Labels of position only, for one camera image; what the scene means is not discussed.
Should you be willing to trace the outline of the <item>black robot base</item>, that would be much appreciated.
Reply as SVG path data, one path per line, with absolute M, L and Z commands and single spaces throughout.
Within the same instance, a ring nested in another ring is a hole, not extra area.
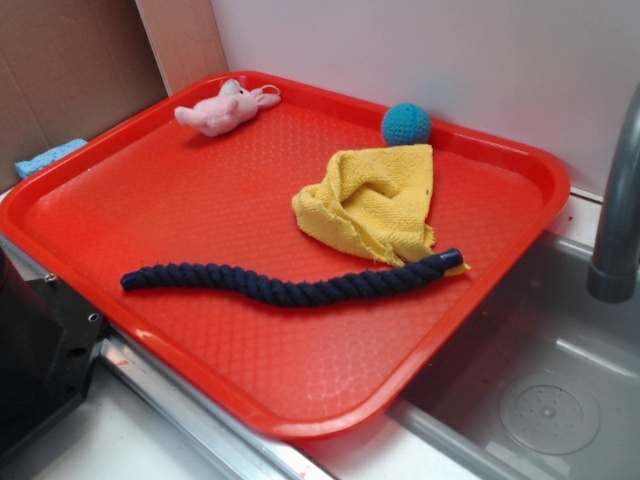
M 104 315 L 63 280 L 25 280 L 1 254 L 1 459 L 87 397 Z

